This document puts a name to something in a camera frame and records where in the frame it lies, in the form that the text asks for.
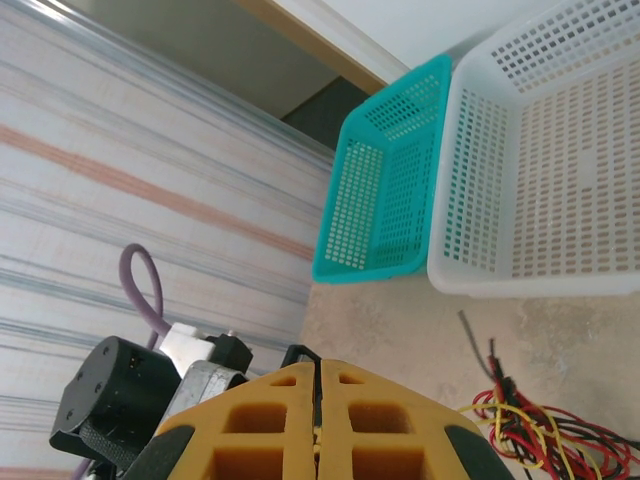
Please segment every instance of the wire bundle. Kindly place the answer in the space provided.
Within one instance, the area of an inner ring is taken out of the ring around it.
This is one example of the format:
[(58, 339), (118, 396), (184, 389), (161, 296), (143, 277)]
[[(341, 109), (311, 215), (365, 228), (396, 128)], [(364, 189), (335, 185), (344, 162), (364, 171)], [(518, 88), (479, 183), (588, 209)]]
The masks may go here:
[[(640, 465), (640, 442), (621, 437), (567, 411), (529, 401), (510, 377), (505, 377), (490, 342), (489, 365), (485, 365), (464, 314), (460, 319), (483, 370), (495, 383), (493, 390), (479, 393), (473, 411), (479, 424), (490, 425), (489, 442), (504, 458), (518, 462), (527, 478), (540, 469), (553, 480), (632, 480), (631, 466)], [(594, 456), (602, 459), (597, 462)]]

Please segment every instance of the white plastic basket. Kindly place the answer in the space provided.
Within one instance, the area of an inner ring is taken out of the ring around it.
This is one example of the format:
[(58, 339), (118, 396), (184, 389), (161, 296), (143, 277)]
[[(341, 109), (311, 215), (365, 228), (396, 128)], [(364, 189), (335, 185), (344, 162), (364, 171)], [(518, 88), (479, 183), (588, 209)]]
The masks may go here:
[(640, 290), (640, 0), (561, 2), (460, 62), (428, 273), (477, 297)]

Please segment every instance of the plastic basket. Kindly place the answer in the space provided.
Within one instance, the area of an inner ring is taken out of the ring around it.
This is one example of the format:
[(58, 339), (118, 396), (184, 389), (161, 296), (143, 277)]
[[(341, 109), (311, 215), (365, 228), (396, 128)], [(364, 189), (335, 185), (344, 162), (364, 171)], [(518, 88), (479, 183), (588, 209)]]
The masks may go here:
[(316, 281), (426, 270), (450, 77), (451, 59), (436, 57), (345, 120), (313, 261)]
[(451, 82), (428, 272), (472, 296), (640, 289), (640, 2), (561, 2)]

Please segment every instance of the teal plastic basket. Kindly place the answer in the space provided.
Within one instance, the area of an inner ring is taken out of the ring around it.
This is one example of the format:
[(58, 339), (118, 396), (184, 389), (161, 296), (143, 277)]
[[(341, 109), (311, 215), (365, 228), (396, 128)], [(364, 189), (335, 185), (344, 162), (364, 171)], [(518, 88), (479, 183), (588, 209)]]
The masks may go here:
[(451, 59), (440, 55), (349, 114), (313, 260), (315, 281), (426, 271), (450, 79)]

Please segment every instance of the striped wall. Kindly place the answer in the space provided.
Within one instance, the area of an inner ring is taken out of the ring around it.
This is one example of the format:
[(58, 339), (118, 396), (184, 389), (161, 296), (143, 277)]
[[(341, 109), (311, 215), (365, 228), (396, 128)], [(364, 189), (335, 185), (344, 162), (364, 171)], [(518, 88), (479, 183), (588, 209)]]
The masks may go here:
[(118, 282), (130, 242), (168, 320), (232, 328), (254, 373), (277, 368), (329, 172), (323, 147), (73, 12), (0, 2), (0, 479), (64, 478), (64, 385), (103, 337), (145, 341)]

